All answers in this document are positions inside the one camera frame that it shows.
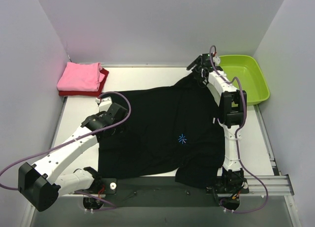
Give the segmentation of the green plastic tray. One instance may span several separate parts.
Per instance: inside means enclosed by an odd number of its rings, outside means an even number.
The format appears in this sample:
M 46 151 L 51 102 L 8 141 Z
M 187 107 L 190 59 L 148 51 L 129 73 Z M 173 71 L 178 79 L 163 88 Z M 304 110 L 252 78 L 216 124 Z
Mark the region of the green plastic tray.
M 247 55 L 220 56 L 220 67 L 231 81 L 239 78 L 242 89 L 247 93 L 247 104 L 256 105 L 266 101 L 270 91 L 257 61 Z

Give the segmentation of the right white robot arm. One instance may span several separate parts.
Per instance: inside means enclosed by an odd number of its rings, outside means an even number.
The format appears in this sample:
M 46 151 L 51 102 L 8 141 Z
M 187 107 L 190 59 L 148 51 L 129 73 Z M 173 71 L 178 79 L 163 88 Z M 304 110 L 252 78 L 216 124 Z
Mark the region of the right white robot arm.
M 242 89 L 238 77 L 228 80 L 219 67 L 221 60 L 216 52 L 199 55 L 187 66 L 198 82 L 207 86 L 219 97 L 218 123 L 224 130 L 225 157 L 222 165 L 221 183 L 241 186 L 244 182 L 244 165 L 240 155 L 241 130 L 247 118 L 247 93 Z

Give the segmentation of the black t shirt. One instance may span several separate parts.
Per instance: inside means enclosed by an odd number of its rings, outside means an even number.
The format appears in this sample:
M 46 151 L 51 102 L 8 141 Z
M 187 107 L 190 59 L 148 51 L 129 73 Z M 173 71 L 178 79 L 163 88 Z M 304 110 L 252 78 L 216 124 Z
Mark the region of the black t shirt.
M 224 131 L 211 92 L 192 74 L 173 86 L 111 94 L 131 108 L 124 130 L 102 140 L 98 172 L 126 179 L 175 171 L 176 182 L 214 185 L 224 161 Z

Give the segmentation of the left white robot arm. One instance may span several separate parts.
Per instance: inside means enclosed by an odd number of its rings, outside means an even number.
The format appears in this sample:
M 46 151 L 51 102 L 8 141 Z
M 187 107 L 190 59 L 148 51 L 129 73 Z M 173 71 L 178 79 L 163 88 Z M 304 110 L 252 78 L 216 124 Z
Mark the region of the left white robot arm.
M 86 150 L 102 139 L 112 136 L 128 119 L 131 109 L 112 103 L 106 111 L 88 116 L 71 137 L 52 153 L 33 164 L 18 169 L 18 191 L 42 212 L 61 196 L 87 190 L 96 193 L 103 188 L 101 175 L 92 167 L 76 168 L 69 174 L 64 170 Z

